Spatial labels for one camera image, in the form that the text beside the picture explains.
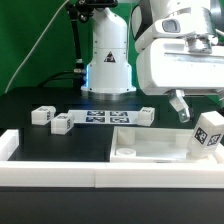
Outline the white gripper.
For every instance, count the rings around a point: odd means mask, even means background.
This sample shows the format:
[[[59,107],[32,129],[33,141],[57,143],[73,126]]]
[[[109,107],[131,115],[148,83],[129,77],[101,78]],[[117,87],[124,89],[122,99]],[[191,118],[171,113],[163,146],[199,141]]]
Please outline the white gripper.
[[[136,68],[140,89],[146,95],[162,95],[171,90],[169,103],[181,123],[191,118],[184,91],[202,94],[224,89],[221,46],[214,46],[211,54],[190,53],[183,39],[159,38],[138,55]]]

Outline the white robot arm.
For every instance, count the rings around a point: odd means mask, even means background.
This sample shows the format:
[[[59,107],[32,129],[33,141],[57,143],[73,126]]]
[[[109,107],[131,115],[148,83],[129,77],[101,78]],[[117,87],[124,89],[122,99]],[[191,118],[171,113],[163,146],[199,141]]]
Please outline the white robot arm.
[[[109,1],[87,5],[93,9],[93,56],[84,93],[115,100],[136,91],[127,59],[131,29],[139,88],[147,95],[167,94],[181,122],[191,119],[185,95],[224,99],[224,47],[214,23],[218,0],[139,0],[129,22],[110,10]]]

